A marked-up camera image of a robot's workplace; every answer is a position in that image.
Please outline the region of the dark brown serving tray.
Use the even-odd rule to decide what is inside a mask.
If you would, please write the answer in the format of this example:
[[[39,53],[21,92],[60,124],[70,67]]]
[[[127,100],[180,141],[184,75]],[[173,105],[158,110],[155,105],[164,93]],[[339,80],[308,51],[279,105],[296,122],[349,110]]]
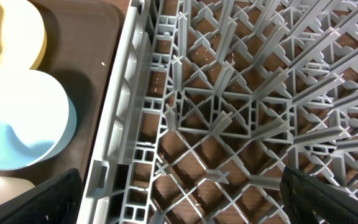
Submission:
[[[112,1],[33,1],[47,33],[47,47],[38,69],[56,78],[72,100],[76,131],[56,156],[0,176],[27,179],[38,185],[77,168],[83,179],[99,126],[124,15]]]

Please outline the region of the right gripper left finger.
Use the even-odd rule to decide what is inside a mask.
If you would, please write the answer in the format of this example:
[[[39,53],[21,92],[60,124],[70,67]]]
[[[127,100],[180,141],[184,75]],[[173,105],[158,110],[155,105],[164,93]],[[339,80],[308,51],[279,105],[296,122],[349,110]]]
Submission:
[[[77,221],[83,181],[76,168],[46,180],[0,205],[0,224]]]

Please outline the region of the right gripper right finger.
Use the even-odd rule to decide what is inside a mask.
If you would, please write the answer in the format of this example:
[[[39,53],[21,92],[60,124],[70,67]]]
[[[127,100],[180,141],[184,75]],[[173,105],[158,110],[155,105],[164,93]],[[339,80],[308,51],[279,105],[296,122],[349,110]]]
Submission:
[[[358,200],[300,170],[284,169],[280,192],[291,223],[358,223]]]

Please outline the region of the yellow plate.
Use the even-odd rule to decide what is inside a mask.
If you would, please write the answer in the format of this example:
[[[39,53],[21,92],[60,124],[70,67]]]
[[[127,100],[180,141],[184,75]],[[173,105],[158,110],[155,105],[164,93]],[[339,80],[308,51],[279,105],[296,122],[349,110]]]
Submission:
[[[0,70],[36,70],[46,46],[39,10],[28,0],[0,0]]]

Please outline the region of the light blue bowl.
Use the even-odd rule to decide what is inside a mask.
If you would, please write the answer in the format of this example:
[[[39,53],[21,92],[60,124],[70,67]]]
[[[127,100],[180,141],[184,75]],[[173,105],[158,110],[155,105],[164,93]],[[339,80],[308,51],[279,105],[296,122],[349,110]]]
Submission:
[[[74,104],[57,79],[38,70],[0,71],[0,170],[56,156],[76,124]]]

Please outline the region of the grey dishwasher rack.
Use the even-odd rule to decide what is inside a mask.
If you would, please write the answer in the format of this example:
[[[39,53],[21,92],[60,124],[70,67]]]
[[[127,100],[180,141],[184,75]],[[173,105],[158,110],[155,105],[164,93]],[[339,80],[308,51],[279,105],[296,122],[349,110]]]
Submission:
[[[130,1],[78,223],[288,223],[358,200],[358,1]]]

